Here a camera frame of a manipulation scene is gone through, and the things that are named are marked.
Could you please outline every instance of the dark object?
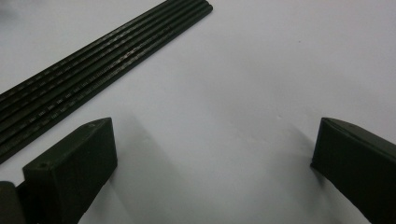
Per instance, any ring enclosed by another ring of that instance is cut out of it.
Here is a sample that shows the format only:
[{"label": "dark object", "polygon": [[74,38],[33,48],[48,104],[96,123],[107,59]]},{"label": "dark object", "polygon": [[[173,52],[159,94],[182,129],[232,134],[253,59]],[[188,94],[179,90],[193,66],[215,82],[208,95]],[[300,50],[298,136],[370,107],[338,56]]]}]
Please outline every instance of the dark object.
[{"label": "dark object", "polygon": [[212,11],[168,0],[0,95],[0,162]]},{"label": "dark object", "polygon": [[116,167],[111,119],[87,123],[24,166],[17,191],[0,182],[1,223],[78,223]]},{"label": "dark object", "polygon": [[0,181],[0,223],[26,223],[17,190],[6,181]]},{"label": "dark object", "polygon": [[364,129],[322,119],[312,167],[372,223],[396,223],[396,146]]}]

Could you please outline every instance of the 3d printed part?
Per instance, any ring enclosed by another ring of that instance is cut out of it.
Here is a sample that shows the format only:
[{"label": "3d printed part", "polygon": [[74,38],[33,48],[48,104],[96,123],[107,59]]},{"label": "3d printed part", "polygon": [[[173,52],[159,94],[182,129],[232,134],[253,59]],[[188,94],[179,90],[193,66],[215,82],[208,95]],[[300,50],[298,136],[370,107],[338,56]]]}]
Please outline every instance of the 3d printed part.
[{"label": "3d printed part", "polygon": [[[5,196],[0,191],[0,205],[8,201],[12,206],[7,210],[15,214],[22,207],[20,217],[29,224],[76,224],[116,167],[111,119],[99,119],[79,127],[24,166],[25,181],[17,188],[18,197],[12,184],[0,184],[10,192]],[[1,214],[7,210],[0,207]]]},{"label": "3d printed part", "polygon": [[356,125],[322,119],[311,166],[375,224],[396,223],[396,146]]}]

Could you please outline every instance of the groove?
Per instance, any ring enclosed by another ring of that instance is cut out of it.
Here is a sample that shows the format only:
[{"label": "groove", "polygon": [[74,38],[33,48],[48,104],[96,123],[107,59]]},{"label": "groove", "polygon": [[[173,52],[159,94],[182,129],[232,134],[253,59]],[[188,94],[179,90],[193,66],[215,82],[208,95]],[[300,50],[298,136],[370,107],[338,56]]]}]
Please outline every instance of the groove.
[{"label": "groove", "polygon": [[94,69],[90,70],[87,76],[77,79],[78,82],[72,86],[63,88],[49,102],[47,101],[38,109],[24,116],[19,114],[14,120],[7,122],[7,125],[4,125],[3,122],[0,125],[2,131],[0,134],[0,162],[5,161],[67,117],[105,87],[194,25],[212,9],[213,7],[206,1],[193,1],[193,4],[189,4],[171,17],[156,24],[156,29],[150,29],[141,35],[140,39],[133,38],[134,43],[128,44],[126,40],[128,37],[126,37],[125,42],[117,46],[118,50],[110,53],[114,56],[110,62],[95,63],[92,67]]},{"label": "groove", "polygon": [[17,116],[15,113],[20,110],[23,110],[24,108],[29,108],[30,111],[39,108],[41,105],[46,103],[43,102],[44,100],[43,98],[37,101],[39,97],[45,95],[46,96],[45,99],[50,100],[51,97],[53,98],[56,96],[57,92],[59,92],[59,88],[65,89],[67,87],[75,85],[79,79],[82,79],[83,77],[87,76],[90,73],[90,67],[92,67],[93,64],[96,64],[97,66],[97,64],[111,61],[112,60],[111,54],[115,50],[121,48],[124,45],[129,44],[130,43],[129,41],[138,38],[140,35],[144,35],[146,32],[152,32],[152,30],[156,28],[155,25],[161,23],[167,17],[177,13],[181,8],[183,8],[189,2],[190,1],[183,1],[182,3],[177,4],[174,7],[168,8],[168,10],[162,11],[162,14],[159,15],[160,17],[154,18],[155,20],[147,21],[146,23],[140,24],[139,29],[136,30],[135,33],[123,36],[116,43],[112,43],[111,45],[106,46],[104,49],[101,49],[100,51],[95,50],[93,52],[90,52],[89,55],[90,57],[84,58],[85,62],[79,63],[79,66],[67,71],[64,74],[59,74],[59,73],[55,74],[56,78],[54,76],[51,76],[49,80],[47,80],[48,83],[46,85],[44,85],[43,83],[43,85],[41,85],[41,88],[35,90],[34,92],[28,92],[29,94],[25,92],[25,94],[27,94],[26,97],[18,99],[18,102],[14,103],[7,110],[0,112],[0,121],[3,121],[4,119],[7,119],[12,115],[14,117]]},{"label": "groove", "polygon": [[105,41],[107,41],[109,38],[111,38],[112,36],[122,32],[125,28],[129,27],[130,25],[134,24],[135,22],[139,22],[143,19],[145,19],[146,17],[149,17],[155,13],[157,13],[159,10],[163,9],[164,7],[167,7],[169,4],[174,4],[177,0],[168,0],[165,1],[161,4],[159,4],[158,6],[156,6],[155,8],[147,11],[146,13],[138,16],[137,18],[128,21],[127,23],[123,24],[121,27],[117,28],[116,30],[110,32],[107,35],[104,35],[102,37],[100,37],[99,39],[93,41],[91,44],[89,44],[88,46],[78,50],[77,52],[67,56],[66,58],[60,60],[59,62],[57,62],[56,64],[50,66],[49,68],[43,70],[42,72],[36,74],[35,76],[32,76],[28,79],[26,79],[25,81],[23,81],[22,83],[18,84],[17,86],[11,88],[8,91],[5,91],[4,93],[2,93],[0,95],[0,103],[2,103],[4,100],[6,100],[8,97],[14,95],[15,93],[24,90],[26,87],[36,83],[38,80],[46,77],[48,74],[50,74],[51,72],[57,70],[58,68],[68,64],[69,62],[75,60],[78,56],[80,56],[81,54],[87,52],[90,49],[95,48],[96,46],[104,43]]},{"label": "groove", "polygon": [[[118,33],[112,36],[112,38],[108,38],[105,41],[102,41],[97,45],[96,48],[89,48],[86,49],[85,51],[80,52],[80,50],[74,54],[72,54],[73,57],[65,63],[65,60],[61,60],[57,66],[53,66],[53,70],[48,72],[48,69],[44,70],[46,76],[45,78],[40,78],[36,82],[31,83],[30,85],[26,86],[23,88],[22,91],[15,92],[12,96],[7,97],[3,101],[0,101],[0,111],[5,110],[11,105],[16,104],[17,102],[21,103],[19,105],[16,105],[15,107],[21,107],[26,105],[26,102],[29,102],[30,99],[24,99],[25,97],[29,97],[31,93],[34,91],[40,91],[43,88],[45,88],[44,85],[48,84],[49,82],[54,82],[54,79],[57,77],[63,77],[65,76],[65,73],[67,74],[68,72],[73,71],[73,68],[79,68],[79,65],[84,64],[87,60],[90,58],[94,58],[97,54],[99,54],[100,51],[103,51],[105,49],[108,49],[115,43],[118,43],[121,41],[123,38],[128,36],[128,34],[132,32],[138,32],[142,27],[146,27],[147,24],[151,24],[152,21],[158,20],[158,17],[161,17],[163,14],[166,14],[170,9],[173,9],[174,7],[179,7],[180,4],[176,4],[178,1],[172,2],[172,4],[168,4],[164,7],[161,8],[161,10],[158,10],[156,14],[149,14],[146,17],[141,18],[141,20],[138,20],[129,26],[125,26],[123,29],[121,29]],[[8,109],[5,111],[6,113],[13,113],[15,112],[15,109]],[[0,120],[3,120],[6,118],[7,115],[0,115]]]}]

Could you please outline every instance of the white surface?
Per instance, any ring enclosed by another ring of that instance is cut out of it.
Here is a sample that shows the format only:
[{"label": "white surface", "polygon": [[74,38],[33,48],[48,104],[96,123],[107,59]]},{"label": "white surface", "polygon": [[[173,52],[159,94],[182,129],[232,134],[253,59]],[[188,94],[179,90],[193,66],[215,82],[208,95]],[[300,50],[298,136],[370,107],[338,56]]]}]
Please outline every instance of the white surface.
[{"label": "white surface", "polygon": [[[160,0],[0,1],[0,92]],[[394,1],[210,1],[214,11],[11,160],[113,118],[119,167],[84,223],[368,223],[309,168],[321,117],[396,142]]]}]

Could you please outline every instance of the ribbed plastic strip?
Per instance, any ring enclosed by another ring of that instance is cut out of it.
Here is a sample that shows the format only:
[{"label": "ribbed plastic strip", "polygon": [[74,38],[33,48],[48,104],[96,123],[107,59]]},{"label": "ribbed plastic strip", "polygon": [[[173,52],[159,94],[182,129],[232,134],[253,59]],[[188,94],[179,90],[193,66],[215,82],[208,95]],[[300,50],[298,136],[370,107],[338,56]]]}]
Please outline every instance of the ribbed plastic strip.
[{"label": "ribbed plastic strip", "polygon": [[0,162],[212,11],[166,1],[0,95]]}]

